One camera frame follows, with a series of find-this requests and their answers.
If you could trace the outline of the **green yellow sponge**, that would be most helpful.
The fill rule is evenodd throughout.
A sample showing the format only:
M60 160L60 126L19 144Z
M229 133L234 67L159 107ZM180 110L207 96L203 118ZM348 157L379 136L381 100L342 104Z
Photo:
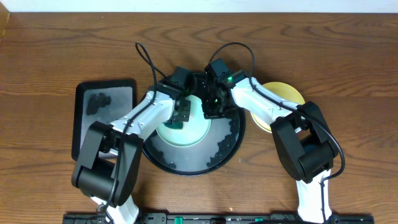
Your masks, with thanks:
M182 121L168 121L164 123L165 127L170 129L183 129Z

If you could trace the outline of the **mint plate top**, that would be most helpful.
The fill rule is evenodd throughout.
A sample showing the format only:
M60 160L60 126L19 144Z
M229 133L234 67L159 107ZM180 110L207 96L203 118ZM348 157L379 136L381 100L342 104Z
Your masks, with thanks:
M156 129L162 140L177 147L187 147L198 143L206 136L211 126L211 121L204 118L201 99L194 95L186 99L191 101L190 120L183 122L183 129L170 129L164 124Z

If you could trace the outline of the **yellow plate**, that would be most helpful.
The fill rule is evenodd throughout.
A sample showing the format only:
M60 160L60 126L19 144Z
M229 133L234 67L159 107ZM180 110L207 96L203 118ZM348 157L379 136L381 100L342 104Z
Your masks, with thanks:
M300 94L298 90L292 87L289 84L282 83L282 82L269 82L263 84L264 88L267 88L269 91L273 92L274 94L280 96L283 99L296 102L300 105L305 103L303 96ZM253 121L264 131L271 133L271 127L265 123L263 120L258 118L256 115L251 113L251 117Z

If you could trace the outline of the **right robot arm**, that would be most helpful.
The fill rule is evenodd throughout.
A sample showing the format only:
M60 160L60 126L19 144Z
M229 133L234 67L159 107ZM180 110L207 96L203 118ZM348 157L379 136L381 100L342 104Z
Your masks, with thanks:
M205 116L226 116L231 108L244 108L267 123L279 160L296 181L298 214L305 222L329 223L331 209L327 185L342 148L331 134L319 107L298 104L276 95L244 70L236 73L206 71Z

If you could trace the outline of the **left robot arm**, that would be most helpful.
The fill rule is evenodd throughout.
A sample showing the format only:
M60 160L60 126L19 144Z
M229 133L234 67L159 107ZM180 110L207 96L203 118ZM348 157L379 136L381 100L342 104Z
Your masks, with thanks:
M97 204L105 223L135 223L139 209L131 197L144 141L173 118L187 92L186 84L162 80L123 117L88 128L72 174L72 185Z

